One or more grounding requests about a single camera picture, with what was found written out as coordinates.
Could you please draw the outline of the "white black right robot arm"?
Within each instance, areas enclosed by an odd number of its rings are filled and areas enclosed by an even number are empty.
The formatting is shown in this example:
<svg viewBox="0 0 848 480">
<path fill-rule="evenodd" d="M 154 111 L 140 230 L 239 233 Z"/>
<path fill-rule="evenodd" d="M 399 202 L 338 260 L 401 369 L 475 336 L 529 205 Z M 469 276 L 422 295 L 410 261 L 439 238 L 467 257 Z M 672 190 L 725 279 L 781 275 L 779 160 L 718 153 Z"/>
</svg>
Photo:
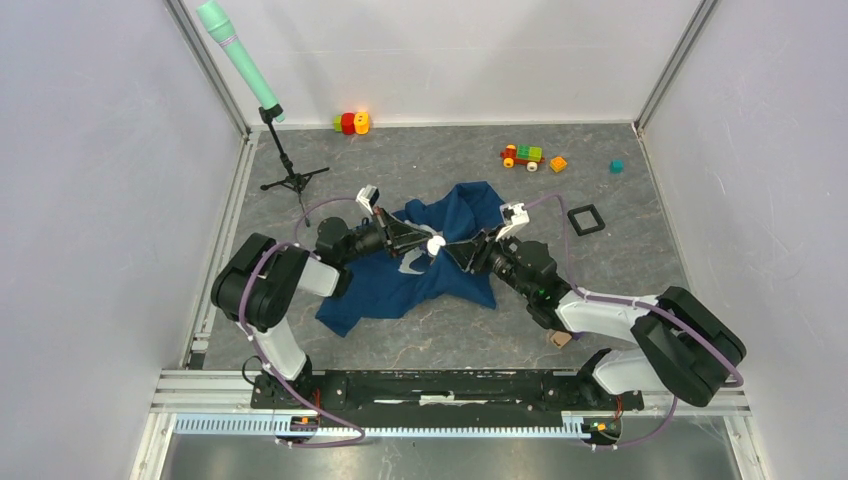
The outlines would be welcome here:
<svg viewBox="0 0 848 480">
<path fill-rule="evenodd" d="M 448 243 L 441 252 L 467 273 L 491 273 L 527 302 L 541 327 L 595 333 L 633 344 L 587 363 L 577 382 L 580 400 L 602 408 L 631 391 L 665 390 L 695 407 L 722 388 L 740 384 L 743 341 L 690 291 L 677 286 L 657 296 L 621 296 L 578 289 L 558 273 L 546 244 L 497 239 L 483 231 Z"/>
</svg>

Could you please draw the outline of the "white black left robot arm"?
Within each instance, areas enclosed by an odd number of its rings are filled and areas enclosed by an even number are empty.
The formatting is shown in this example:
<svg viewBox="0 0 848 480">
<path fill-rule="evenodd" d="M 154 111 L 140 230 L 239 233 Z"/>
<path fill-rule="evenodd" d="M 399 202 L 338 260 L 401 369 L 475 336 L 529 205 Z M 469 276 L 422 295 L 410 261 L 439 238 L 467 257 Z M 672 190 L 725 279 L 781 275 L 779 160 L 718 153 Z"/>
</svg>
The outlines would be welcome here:
<svg viewBox="0 0 848 480">
<path fill-rule="evenodd" d="M 349 263 L 379 252 L 400 257 L 435 237 L 379 207 L 359 226 L 323 220 L 312 250 L 254 233 L 215 278 L 210 301 L 246 335 L 262 369 L 279 377 L 278 397 L 302 407 L 313 397 L 314 381 L 304 374 L 309 357 L 286 318 L 295 294 L 340 297 L 353 279 Z"/>
</svg>

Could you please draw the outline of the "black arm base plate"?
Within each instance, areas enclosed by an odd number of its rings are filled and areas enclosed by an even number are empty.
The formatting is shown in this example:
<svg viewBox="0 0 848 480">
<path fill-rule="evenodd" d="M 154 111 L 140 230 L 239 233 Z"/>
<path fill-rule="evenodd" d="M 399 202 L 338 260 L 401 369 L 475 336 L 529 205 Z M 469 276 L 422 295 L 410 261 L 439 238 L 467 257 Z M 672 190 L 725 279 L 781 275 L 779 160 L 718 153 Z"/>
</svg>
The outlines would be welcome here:
<svg viewBox="0 0 848 480">
<path fill-rule="evenodd" d="M 558 370 L 326 370 L 294 388 L 326 427 L 554 427 L 563 412 L 645 407 L 639 394 L 612 395 L 587 374 Z"/>
</svg>

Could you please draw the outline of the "blue Mickey Mouse t-shirt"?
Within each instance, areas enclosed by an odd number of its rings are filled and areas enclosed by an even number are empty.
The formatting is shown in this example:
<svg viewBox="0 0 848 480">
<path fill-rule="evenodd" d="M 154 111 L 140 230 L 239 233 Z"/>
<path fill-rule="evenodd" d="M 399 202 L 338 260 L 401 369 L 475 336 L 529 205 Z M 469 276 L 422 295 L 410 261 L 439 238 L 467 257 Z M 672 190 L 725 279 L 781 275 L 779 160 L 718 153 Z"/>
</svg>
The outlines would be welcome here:
<svg viewBox="0 0 848 480">
<path fill-rule="evenodd" d="M 442 199 L 408 201 L 393 214 L 401 221 L 443 237 L 472 239 L 502 222 L 502 198 L 485 181 L 455 185 Z M 400 319 L 417 305 L 447 294 L 482 307 L 497 306 L 490 275 L 462 271 L 446 253 L 431 256 L 418 247 L 397 258 L 382 251 L 352 262 L 353 279 L 339 298 L 323 301 L 316 318 L 346 336 L 363 318 Z"/>
</svg>

